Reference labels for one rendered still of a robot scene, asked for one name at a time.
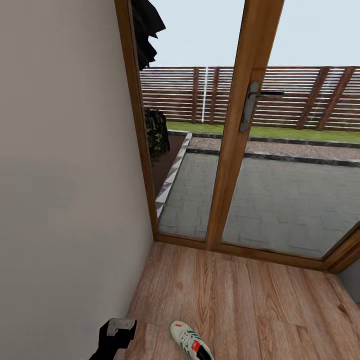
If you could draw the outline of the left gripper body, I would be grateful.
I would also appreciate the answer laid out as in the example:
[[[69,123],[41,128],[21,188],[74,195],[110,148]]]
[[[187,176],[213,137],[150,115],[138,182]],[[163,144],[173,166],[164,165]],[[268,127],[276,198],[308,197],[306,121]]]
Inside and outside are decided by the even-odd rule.
[[[129,346],[130,329],[118,329],[118,332],[114,336],[107,335],[108,328],[102,327],[99,331],[98,349],[101,347],[108,347],[112,352],[112,358],[114,358],[118,349],[127,349]]]

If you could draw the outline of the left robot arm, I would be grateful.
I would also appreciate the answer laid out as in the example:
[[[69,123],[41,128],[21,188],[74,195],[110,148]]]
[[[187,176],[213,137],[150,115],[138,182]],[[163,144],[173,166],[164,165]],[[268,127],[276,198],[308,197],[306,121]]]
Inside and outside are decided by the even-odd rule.
[[[127,349],[135,337],[137,320],[112,318],[99,331],[96,353],[89,360],[113,360],[118,349]]]

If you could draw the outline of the gym shoe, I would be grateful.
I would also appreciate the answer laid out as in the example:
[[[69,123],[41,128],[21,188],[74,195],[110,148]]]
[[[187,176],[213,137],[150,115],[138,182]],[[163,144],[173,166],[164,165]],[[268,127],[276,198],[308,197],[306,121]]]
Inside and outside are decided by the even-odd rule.
[[[184,348],[193,360],[215,360],[210,348],[185,322],[174,321],[170,325],[174,340]]]

